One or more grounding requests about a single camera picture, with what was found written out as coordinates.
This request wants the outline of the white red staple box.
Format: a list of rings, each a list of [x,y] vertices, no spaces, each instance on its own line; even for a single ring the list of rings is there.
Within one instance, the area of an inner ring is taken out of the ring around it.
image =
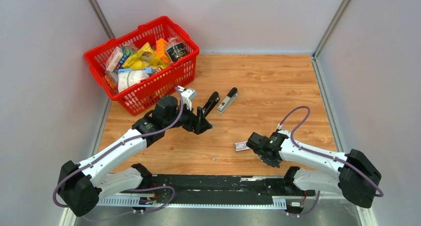
[[[236,152],[239,152],[249,150],[250,148],[247,146],[247,142],[238,142],[234,143],[234,149]]]

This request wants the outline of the black and grey stapler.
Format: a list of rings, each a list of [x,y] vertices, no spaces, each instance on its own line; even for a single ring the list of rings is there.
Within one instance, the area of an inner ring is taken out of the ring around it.
[[[233,101],[238,97],[238,89],[236,87],[233,87],[228,94],[226,95],[225,99],[222,101],[222,103],[218,106],[217,112],[219,114],[222,114],[232,103]]]

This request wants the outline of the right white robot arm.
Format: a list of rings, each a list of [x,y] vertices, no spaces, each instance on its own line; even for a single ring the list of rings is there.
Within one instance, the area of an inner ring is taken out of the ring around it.
[[[279,168],[290,161],[308,168],[290,167],[283,182],[284,191],[297,195],[301,190],[324,191],[342,195],[356,206],[369,209],[380,195],[378,188],[382,175],[359,151],[328,151],[291,138],[291,132],[280,129],[269,137],[253,132],[246,142],[260,160]]]

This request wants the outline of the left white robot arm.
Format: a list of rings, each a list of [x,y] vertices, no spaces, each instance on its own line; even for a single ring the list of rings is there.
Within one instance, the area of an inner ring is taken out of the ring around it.
[[[132,155],[147,149],[165,136],[172,128],[183,128],[200,135],[213,128],[206,119],[210,107],[194,109],[189,97],[164,96],[154,109],[138,119],[118,140],[99,153],[74,163],[68,161],[61,167],[53,202],[69,208],[77,217],[89,213],[99,201],[116,193],[128,191],[147,193],[166,189],[153,186],[151,172],[142,164],[111,173]]]

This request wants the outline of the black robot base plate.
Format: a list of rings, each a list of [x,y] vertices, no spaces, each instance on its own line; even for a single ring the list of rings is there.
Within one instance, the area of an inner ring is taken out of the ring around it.
[[[275,198],[314,197],[281,176],[147,174],[141,186],[127,193],[152,193],[156,202],[193,206],[268,206]]]

